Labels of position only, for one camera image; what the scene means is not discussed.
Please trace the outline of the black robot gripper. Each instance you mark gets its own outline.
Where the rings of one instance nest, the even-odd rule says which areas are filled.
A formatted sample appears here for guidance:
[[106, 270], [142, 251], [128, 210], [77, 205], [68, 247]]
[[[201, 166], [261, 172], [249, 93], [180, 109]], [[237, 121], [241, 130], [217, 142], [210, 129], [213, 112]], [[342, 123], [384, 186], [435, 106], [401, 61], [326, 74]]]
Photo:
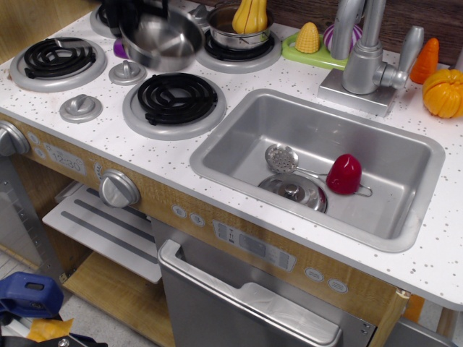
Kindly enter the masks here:
[[106, 20], [114, 36], [123, 36], [138, 29], [142, 16], [150, 15], [166, 19], [168, 1], [108, 0], [102, 1]]

